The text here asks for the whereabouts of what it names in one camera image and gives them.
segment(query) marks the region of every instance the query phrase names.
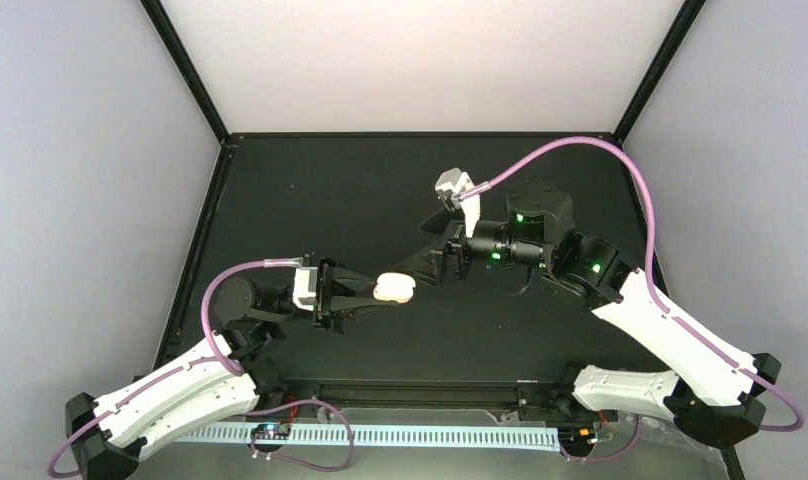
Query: white object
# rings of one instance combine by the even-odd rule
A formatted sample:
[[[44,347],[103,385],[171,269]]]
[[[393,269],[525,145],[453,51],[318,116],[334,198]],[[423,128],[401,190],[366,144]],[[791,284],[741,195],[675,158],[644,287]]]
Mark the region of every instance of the white object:
[[[230,132],[609,132],[682,3],[163,0]]]
[[[416,281],[413,277],[398,272],[387,272],[377,279],[374,297],[377,300],[407,303],[413,298]]]
[[[260,423],[218,422],[179,442],[247,445]],[[351,425],[358,447],[497,448],[557,452],[557,429],[543,427],[446,427],[435,425]],[[293,424],[288,439],[261,437],[258,445],[348,445],[343,425]]]
[[[260,398],[256,388],[248,375],[232,377],[177,406],[142,433],[147,442],[139,452],[139,461],[190,432],[252,410]]]
[[[219,350],[227,355],[230,347],[221,335],[215,336]],[[101,430],[109,430],[109,442],[117,447],[126,447],[135,439],[142,436],[154,421],[164,416],[177,406],[182,405],[201,392],[213,388],[215,385],[233,377],[217,361],[202,363],[185,369],[191,361],[213,356],[206,340],[202,340],[183,355],[158,368],[148,376],[134,382],[113,393],[108,393],[95,399],[97,406],[93,409],[95,415],[116,410],[116,404],[127,397],[140,386],[173,370],[183,367],[184,370],[162,380],[156,385],[142,392],[127,405],[118,409],[118,413],[108,416],[101,421]]]
[[[740,394],[751,391],[751,379],[731,368],[672,317],[683,319],[741,368],[755,372],[754,357],[714,335],[658,289],[657,294],[671,308],[669,314],[664,315],[651,299],[642,270],[631,272],[619,293],[624,297],[622,303],[610,303],[592,313],[620,328],[660,358],[704,403],[722,407],[739,405]]]
[[[463,193],[475,188],[475,183],[467,172],[454,167],[446,170],[439,176],[434,186],[440,195],[451,193]],[[472,238],[475,233],[475,225],[481,219],[481,196],[475,195],[460,202],[463,210],[463,218],[466,225],[466,237]]]
[[[589,365],[575,379],[572,395],[592,411],[620,410],[671,421],[674,414],[663,405],[679,377],[668,370],[659,373],[620,372]]]
[[[298,267],[295,269],[295,283],[292,290],[292,303],[301,310],[313,311],[318,305],[316,281],[318,267]]]

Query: black base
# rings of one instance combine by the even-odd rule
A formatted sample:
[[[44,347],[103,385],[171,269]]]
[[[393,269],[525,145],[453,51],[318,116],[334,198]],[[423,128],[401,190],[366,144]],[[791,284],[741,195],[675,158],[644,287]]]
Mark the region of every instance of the black base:
[[[73,397],[65,404],[65,435],[72,433],[94,420],[92,401],[86,393]],[[123,480],[139,466],[139,450],[144,439],[136,440],[127,448],[119,448],[107,442],[107,438],[95,426],[71,445],[71,452],[84,480]]]
[[[480,182],[566,135],[234,134],[216,166],[157,366],[200,341],[201,296],[223,269],[315,252],[356,271],[380,273],[432,238],[417,228],[439,208],[432,186],[442,171],[459,166]],[[593,135],[612,141],[609,134]],[[539,174],[572,196],[579,229],[607,239],[634,263],[641,260],[645,223],[636,191],[608,153],[565,147],[525,174]],[[484,195],[484,218],[504,213],[504,193],[497,188]],[[657,265],[654,270],[665,291]],[[256,271],[249,278],[284,285],[290,274]],[[322,397],[340,406],[506,412],[518,401],[510,392],[523,386],[519,380],[557,382],[571,361],[666,368],[576,306],[541,292],[518,298],[494,292],[477,266],[465,282],[449,278],[442,289],[419,286],[411,304],[346,324],[346,335],[300,321],[284,329],[288,339],[272,353],[285,383],[316,388],[306,396],[325,389]]]

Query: black metal frame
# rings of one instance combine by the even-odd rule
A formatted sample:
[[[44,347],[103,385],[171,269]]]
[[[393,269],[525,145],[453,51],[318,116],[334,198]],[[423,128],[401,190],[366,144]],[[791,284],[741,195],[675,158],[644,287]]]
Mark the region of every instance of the black metal frame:
[[[157,29],[157,33],[163,39],[166,50],[168,50],[175,65],[177,65],[177,69],[183,76],[183,81],[186,82],[189,91],[192,92],[192,96],[195,97],[195,101],[198,102],[201,112],[207,119],[207,123],[213,129],[213,134],[215,134],[218,142],[224,145],[228,137],[227,127],[221,121],[221,116],[216,110],[213,99],[210,98],[210,94],[204,88],[204,82],[201,81],[198,71],[195,70],[195,65],[192,64],[192,59],[189,58],[183,42],[180,41],[180,37],[177,35],[177,30],[174,29],[174,25],[168,18],[168,13],[166,13],[163,3],[160,0],[141,0],[141,2],[145,11],[148,12],[148,16],[151,17],[151,23],[154,24],[154,28]]]
[[[687,36],[687,32],[689,32],[693,21],[701,11],[701,7],[704,6],[704,2],[705,0],[686,0],[684,4],[681,5],[681,9],[678,11],[678,14],[675,15],[675,21],[672,22],[672,26],[669,27],[669,31],[666,32],[663,43],[660,44],[660,48],[658,48],[657,53],[654,54],[651,65],[648,66],[648,70],[646,70],[643,79],[640,81],[637,91],[634,92],[634,96],[631,98],[628,108],[625,109],[622,119],[619,120],[619,125],[617,125],[616,130],[613,131],[613,136],[616,137],[616,143],[618,145],[625,143],[628,134],[631,133],[631,129],[634,127],[634,124],[637,123],[637,119],[640,118],[645,104],[648,103],[651,94],[654,93],[654,88],[657,87],[657,83],[663,78],[666,67],[669,66],[669,62],[672,61],[672,57],[675,56],[675,52],[678,51],[678,47],[681,46],[681,42],[684,40],[684,37]]]
[[[204,83],[201,80],[201,77],[198,75],[198,72],[192,63],[189,54],[187,53],[186,49],[183,46],[183,43],[180,40],[180,37],[177,34],[177,31],[174,29],[174,26],[172,25],[171,20],[169,19],[168,14],[166,13],[165,8],[162,5],[162,2],[160,0],[140,0],[140,1],[142,3],[142,6],[145,8],[145,11],[148,13],[148,16],[150,17],[152,23],[154,24],[154,27],[156,28],[157,32],[162,38],[166,49],[168,50],[169,54],[171,55],[172,59],[177,65],[177,68],[180,71],[184,82],[189,87],[190,92],[192,93],[193,97],[198,103],[198,106],[201,108],[201,111],[204,114],[204,117],[207,119],[210,128],[212,128],[213,134],[215,135],[216,139],[221,145],[218,160],[216,161],[216,166],[213,171],[212,180],[207,190],[204,205],[201,209],[201,215],[199,217],[198,224],[195,229],[195,234],[192,237],[192,244],[190,245],[189,248],[189,254],[187,256],[186,263],[183,266],[183,272],[181,274],[180,284],[175,293],[175,298],[171,306],[171,311],[169,312],[168,323],[163,333],[162,342],[160,343],[160,349],[157,354],[157,364],[155,365],[156,368],[165,359],[166,350],[167,349],[171,350],[170,347],[176,346],[176,344],[179,342],[179,339],[177,337],[179,335],[180,325],[178,325],[177,322],[179,321],[179,319],[182,319],[184,317],[185,310],[189,302],[189,296],[191,295],[192,285],[198,272],[198,268],[200,266],[201,254],[203,252],[204,245],[206,244],[207,236],[209,234],[210,226],[213,220],[213,215],[215,213],[215,209],[218,204],[218,199],[224,187],[225,179],[227,178],[227,174],[230,169],[230,163],[233,157],[232,151],[237,147],[236,140],[239,138],[243,138],[245,136],[247,137],[341,136],[342,134],[234,133],[231,135],[228,132],[227,127],[224,125],[224,122],[222,121],[221,116],[219,115],[218,110],[215,107],[215,104],[213,103],[212,99],[207,93],[207,89],[204,87]],[[620,148],[622,147],[634,124],[639,119],[643,111],[643,108],[651,98],[651,95],[653,94],[655,87],[660,82],[660,79],[663,77],[666,67],[669,65],[675,53],[677,52],[678,47],[681,45],[681,42],[686,37],[687,32],[690,29],[690,26],[692,26],[704,3],[705,0],[684,1],[683,5],[681,6],[681,9],[679,10],[678,14],[675,17],[675,20],[673,21],[671,27],[669,28],[666,37],[663,39],[663,42],[658,48],[657,53],[652,59],[651,64],[648,67],[648,70],[643,76],[642,81],[637,87],[636,92],[631,98],[631,101],[628,104],[622,118],[620,119],[619,124],[616,126],[612,134],[594,133],[595,136],[603,138]],[[507,135],[507,136],[530,135],[530,133],[531,132],[506,132],[502,133],[501,135]],[[388,136],[390,134],[365,133],[360,135]],[[401,132],[396,133],[396,135],[442,136],[442,135],[448,135],[448,133],[421,132],[417,134],[412,132],[406,132],[406,133]],[[463,132],[459,133],[458,135],[478,136],[483,135],[483,132]],[[639,200],[640,197],[638,192],[636,191],[633,179],[631,178],[630,173],[627,171],[627,169],[625,170],[625,179],[628,182],[630,188],[634,192],[635,206],[638,211],[641,211],[642,207],[640,205]],[[665,280],[663,279],[663,275],[658,265],[656,256],[653,268],[653,275],[660,289],[663,290],[664,292],[667,292],[666,283]],[[453,397],[457,397],[456,403],[461,403],[462,405],[465,406],[471,406],[473,403],[479,403],[484,407],[493,406],[504,409],[509,404],[512,404],[514,401],[513,397],[510,394],[509,385],[507,386],[496,385],[490,388],[486,388],[481,395],[477,394],[471,395],[471,392],[467,390],[466,386],[448,385],[446,387],[447,387],[446,389],[438,388],[438,386],[426,387],[432,390],[422,392],[419,392],[418,388],[413,390],[408,389],[409,387],[405,387],[399,390],[399,392],[402,393],[401,398],[390,397],[387,402],[384,402],[382,399],[383,395],[381,395],[380,400],[374,397],[377,394],[377,392],[395,391],[395,389],[392,390],[384,388],[378,389],[378,385],[373,384],[367,386],[367,388],[365,389],[365,393],[368,394],[368,396],[362,397],[361,399],[352,399],[352,402],[360,404],[378,405],[378,406],[383,405],[384,403],[404,406],[404,405],[423,404],[424,403],[423,397],[434,398],[436,399],[436,401],[441,400],[442,402],[446,402],[452,399]],[[345,401],[346,403],[348,402],[347,399],[339,399],[339,400]],[[743,474],[742,468],[740,467],[736,451],[733,448],[723,450],[722,457],[728,469],[729,477],[732,480],[745,480],[745,476]]]

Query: black frame bar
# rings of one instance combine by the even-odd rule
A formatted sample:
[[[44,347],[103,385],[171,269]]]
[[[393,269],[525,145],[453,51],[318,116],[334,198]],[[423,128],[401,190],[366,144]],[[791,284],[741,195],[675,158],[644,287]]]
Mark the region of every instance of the black frame bar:
[[[169,20],[163,3],[160,0],[141,0],[141,2],[142,6],[145,7],[145,11],[148,12],[148,16],[151,17],[151,23],[154,24],[154,28],[157,29],[157,33],[163,39],[166,50],[168,50],[175,65],[177,65],[177,69],[180,70],[183,81],[186,82],[186,86],[189,87],[189,91],[192,92],[192,96],[198,102],[198,107],[201,108],[207,123],[213,129],[216,139],[220,144],[224,144],[229,135],[227,127],[224,126],[213,99],[207,93],[204,82],[198,75],[198,71],[195,70],[195,65],[192,64],[192,59],[189,58],[186,48],[183,47],[183,42],[180,41],[177,30],[174,29],[174,25]]]
[[[657,53],[654,54],[651,65],[648,66],[648,70],[646,70],[645,75],[640,81],[637,91],[634,92],[634,96],[631,98],[628,108],[622,115],[622,119],[619,120],[619,125],[617,125],[616,130],[613,131],[613,136],[616,137],[616,143],[618,145],[621,146],[625,143],[628,134],[631,133],[631,129],[634,128],[634,124],[637,123],[637,120],[640,118],[643,108],[645,108],[646,103],[648,103],[648,100],[654,93],[655,87],[657,87],[660,79],[663,78],[666,67],[669,66],[669,62],[672,61],[672,57],[675,56],[675,52],[678,51],[678,47],[681,46],[681,42],[684,40],[684,37],[687,36],[687,32],[689,32],[693,21],[695,21],[698,13],[701,11],[701,7],[704,6],[704,2],[705,0],[686,0],[684,4],[681,5],[681,9],[675,16],[675,21],[672,22],[672,26],[669,27],[669,31],[666,32],[663,43],[660,44],[660,48],[658,48]]]
[[[201,266],[201,255],[204,252],[204,246],[207,244],[207,236],[210,233],[213,216],[218,206],[219,198],[221,198],[227,174],[230,171],[234,148],[236,148],[236,145],[225,141],[221,150],[219,150],[213,176],[209,187],[207,187],[207,195],[204,197],[204,205],[201,207],[201,215],[198,217],[198,224],[195,226],[195,233],[192,235],[192,244],[189,246],[189,253],[186,255],[186,262],[183,264],[183,271],[180,274],[180,283],[174,293],[174,300],[171,302],[171,310],[169,310],[166,327],[163,330],[163,338],[160,341],[157,358],[154,361],[154,370],[165,363],[167,354],[172,355],[167,350],[175,350],[180,343],[182,319],[186,314],[189,296],[192,295],[192,287],[195,277],[198,275],[198,268]]]
[[[728,478],[730,480],[746,480],[746,474],[743,473],[740,458],[737,456],[737,450],[734,447],[722,450],[722,461],[725,462],[725,468],[728,469]]]

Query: robotic arm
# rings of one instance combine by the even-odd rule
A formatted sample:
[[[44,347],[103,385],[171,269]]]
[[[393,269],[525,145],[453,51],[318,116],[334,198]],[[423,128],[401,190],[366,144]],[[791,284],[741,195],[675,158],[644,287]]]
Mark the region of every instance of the robotic arm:
[[[526,269],[528,284],[534,279],[542,282],[564,300],[576,302],[578,308],[620,328],[671,368],[640,373],[569,365],[561,384],[541,387],[545,390],[539,395],[550,396],[551,408],[584,413],[620,410],[662,418],[693,439],[717,448],[730,447],[759,429],[800,428],[801,412],[774,386],[781,368],[777,359],[765,353],[750,355],[718,338],[656,289],[647,272],[628,262],[618,249],[577,231],[572,199],[554,185],[536,176],[520,181],[509,189],[504,221],[480,218],[481,193],[539,155],[570,143],[596,145],[619,157],[638,180],[646,211],[653,219],[636,166],[624,153],[597,139],[552,142],[479,185],[465,172],[449,170],[435,185],[445,209],[421,225],[422,230],[440,237],[399,266],[397,270],[406,275],[386,273],[373,279],[329,259],[313,264],[309,257],[251,262],[228,269],[204,296],[205,340],[119,391],[98,398],[82,393],[66,404],[68,441],[54,455],[48,474],[54,478],[79,474],[85,479],[124,479],[138,462],[164,445],[220,418],[267,415],[290,408],[293,404],[283,405],[285,386],[265,356],[268,345],[285,337],[284,321],[304,317],[314,327],[343,333],[346,320],[409,301],[414,278],[440,286],[449,264],[462,280],[473,262],[486,262],[496,269]],[[651,268],[653,235],[653,221],[649,221],[646,270]],[[295,268],[294,283],[278,290],[232,276],[270,266]],[[210,333],[210,313],[221,324],[220,333]],[[757,397],[765,390],[793,408],[796,423],[762,425],[765,407]],[[324,404],[315,398],[295,404],[299,403]],[[56,460],[69,447],[80,470],[56,472]],[[571,450],[568,444],[564,447],[567,455],[580,456],[592,449],[588,445],[572,445]],[[348,460],[326,471],[347,464]]]
[[[481,220],[479,207],[469,207],[478,212],[475,218],[466,212],[463,202],[479,197],[475,192],[461,199],[470,183],[459,169],[440,177],[436,192],[447,211],[422,228],[439,232],[443,223],[447,227],[437,244],[405,261],[402,271],[434,286],[441,284],[449,261],[458,279],[466,278],[475,261],[498,269],[526,267],[529,282],[538,272],[546,288],[574,298],[672,369],[639,373],[572,365],[564,381],[571,383],[580,406],[669,420],[717,448],[731,447],[760,429],[765,407],[757,396],[778,377],[781,364],[775,357],[728,344],[656,287],[653,297],[646,272],[607,242],[574,229],[572,200],[554,185],[536,176],[511,185],[507,219],[494,222]]]
[[[124,479],[163,446],[214,421],[256,409],[282,409],[285,385],[264,349],[285,338],[284,321],[304,317],[315,327],[343,333],[344,320],[406,303],[415,287],[412,278],[400,273],[372,279],[330,259],[317,265],[309,257],[284,263],[275,266],[295,267],[294,283],[285,289],[234,276],[214,295],[210,310],[223,328],[213,333],[213,344],[238,362],[239,375],[218,361],[204,339],[118,391],[98,398],[75,396],[66,403],[69,441],[54,456],[48,474]],[[56,460],[69,446],[79,470],[56,472]]]

